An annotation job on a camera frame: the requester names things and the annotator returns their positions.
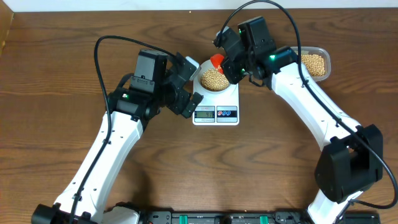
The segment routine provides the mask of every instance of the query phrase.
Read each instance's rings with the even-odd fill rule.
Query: wood grain surface
[[[384,158],[398,175],[398,9],[295,9],[302,44],[331,55],[319,85],[363,126],[384,135]],[[96,40],[123,35],[202,63],[231,11],[18,13],[0,58],[0,223],[29,223],[75,175],[101,124],[104,103],[93,62]],[[264,16],[279,47],[296,46],[277,10],[240,12],[229,24]],[[108,91],[133,72],[138,45],[105,40],[99,62]],[[128,155],[108,206],[132,201],[174,210],[305,208],[317,193],[320,150],[292,108],[247,79],[241,122],[198,127],[163,109]],[[361,199],[392,200],[388,176]],[[355,205],[356,210],[374,211]],[[380,210],[397,223],[398,209]]]

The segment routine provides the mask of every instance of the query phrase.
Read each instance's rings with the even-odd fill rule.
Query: orange cap
[[[224,60],[224,56],[221,54],[215,54],[210,57],[210,61],[213,66],[219,71],[220,73],[224,74],[223,69],[221,68],[221,63]]]

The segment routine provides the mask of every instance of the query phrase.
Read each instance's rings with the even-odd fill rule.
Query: plastic container
[[[296,52],[296,54],[298,53],[297,47],[291,47],[291,48],[292,48],[292,50],[294,50]],[[331,63],[330,63],[329,53],[326,50],[324,50],[320,47],[301,47],[301,54],[302,55],[316,54],[316,55],[321,56],[323,58],[323,60],[325,61],[325,75],[323,75],[321,77],[311,76],[314,81],[319,82],[319,81],[325,80],[329,77],[330,72],[331,72]]]

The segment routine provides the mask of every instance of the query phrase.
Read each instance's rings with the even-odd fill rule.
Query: white scale
[[[198,75],[193,78],[193,92],[203,95],[201,103],[192,115],[194,125],[238,125],[239,124],[239,87],[229,84],[221,91],[205,89],[201,83],[203,74],[214,68],[210,60],[204,62]]]

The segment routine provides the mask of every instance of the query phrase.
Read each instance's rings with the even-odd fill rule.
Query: black wire
[[[123,87],[124,86],[124,84],[126,84],[126,82],[132,77],[134,75],[134,73],[128,73],[128,74],[126,74],[126,75],[124,75],[123,77],[122,77],[122,79],[120,80],[120,82],[119,82],[119,84],[118,84],[118,87]]]
[[[104,151],[104,149],[105,149],[107,143],[109,142],[109,139],[110,139],[111,133],[112,133],[112,119],[111,119],[111,113],[110,113],[109,105],[108,105],[108,97],[107,97],[107,94],[106,94],[106,89],[105,89],[104,80],[102,79],[102,74],[101,74],[101,70],[100,70],[100,65],[99,65],[99,63],[98,63],[98,46],[100,45],[101,41],[104,40],[104,39],[126,40],[126,41],[133,42],[133,43],[136,43],[136,44],[145,46],[145,47],[152,48],[152,49],[154,49],[154,50],[158,50],[158,51],[160,51],[160,52],[163,52],[163,53],[166,53],[166,54],[170,55],[172,58],[175,58],[175,55],[174,55],[174,54],[171,54],[170,52],[168,52],[168,51],[166,51],[166,50],[163,50],[163,49],[160,49],[160,48],[158,48],[158,47],[155,47],[155,46],[152,46],[152,45],[143,43],[143,42],[138,41],[138,40],[130,39],[130,38],[127,38],[127,37],[121,37],[121,36],[116,36],[116,35],[105,35],[105,36],[103,36],[103,37],[100,37],[100,38],[97,40],[97,43],[95,43],[95,47],[94,47],[94,63],[95,63],[95,69],[96,69],[97,75],[98,75],[99,84],[101,85],[102,94],[103,94],[104,101],[105,101],[106,114],[107,114],[107,117],[108,117],[108,132],[106,133],[106,137],[105,137],[104,143],[102,144],[102,146],[101,146],[101,148],[99,149],[97,155],[95,156],[93,162],[91,163],[90,167],[88,168],[88,170],[87,170],[87,172],[86,172],[84,178],[81,180],[81,184],[80,184],[80,186],[79,186],[79,188],[78,188],[78,190],[77,190],[77,193],[75,194],[75,199],[73,200],[72,209],[71,209],[71,211],[70,211],[69,224],[72,224],[73,221],[74,221],[74,219],[75,219],[76,207],[77,207],[77,203],[78,203],[78,201],[79,201],[79,198],[80,198],[80,196],[81,196],[81,192],[83,191],[83,188],[84,188],[84,186],[85,186],[85,184],[86,184],[86,181],[87,181],[88,177],[89,177],[90,174],[91,174],[91,171],[94,169],[95,164],[97,163],[97,161],[98,161],[98,159],[100,158],[102,152]],[[129,73],[129,74],[123,76],[121,82],[126,82],[127,80],[125,80],[125,79],[126,79],[127,77],[131,77],[131,75],[132,75],[132,73]]]
[[[392,202],[388,205],[375,205],[372,203],[368,203],[368,202],[364,202],[361,200],[356,200],[356,199],[351,199],[349,202],[351,203],[359,203],[361,205],[365,205],[371,208],[377,208],[377,209],[388,209],[388,208],[392,208],[397,202],[398,202],[398,184],[397,184],[397,180],[394,177],[394,174],[392,173],[392,171],[390,170],[390,167],[386,164],[386,162],[384,162],[384,160],[382,158],[380,158],[380,156],[375,153],[373,151],[373,149],[366,144],[366,142],[364,142],[353,130],[351,130],[351,128],[349,128],[347,125],[345,125],[345,123],[342,122],[341,118],[337,117],[323,102],[321,99],[319,99],[319,97],[313,92],[313,90],[310,88],[310,85],[308,84],[308,81],[304,78],[303,75],[303,71],[302,71],[302,61],[301,61],[301,41],[300,41],[300,34],[299,34],[299,30],[297,29],[297,25],[293,20],[293,17],[287,12],[287,10],[285,8],[283,8],[281,5],[277,4],[276,2],[273,1],[269,1],[269,0],[254,0],[254,1],[249,1],[245,4],[243,4],[242,6],[240,6],[239,8],[237,8],[237,10],[235,10],[234,12],[232,12],[232,14],[227,18],[227,20],[225,21],[223,27],[220,30],[220,33],[217,36],[217,46],[220,46],[221,43],[221,35],[224,31],[224,28],[226,27],[227,23],[229,22],[229,20],[231,20],[231,18],[237,13],[239,12],[242,8],[253,4],[253,3],[257,3],[257,2],[266,2],[269,4],[272,4],[276,7],[278,7],[280,10],[282,10],[282,12],[284,12],[284,14],[289,18],[290,22],[293,25],[294,28],[294,32],[296,34],[296,38],[297,38],[297,49],[298,49],[298,72],[300,74],[300,78],[303,81],[303,85],[307,88],[308,92],[310,92],[310,94],[314,97],[314,99],[319,103],[319,105],[322,106],[322,108],[341,126],[343,127],[347,132],[349,132],[350,134],[352,134],[352,136],[359,141],[359,143],[361,143],[383,166],[383,168],[386,170],[388,176],[391,179],[392,182],[392,186],[394,187],[394,199],[392,200]]]

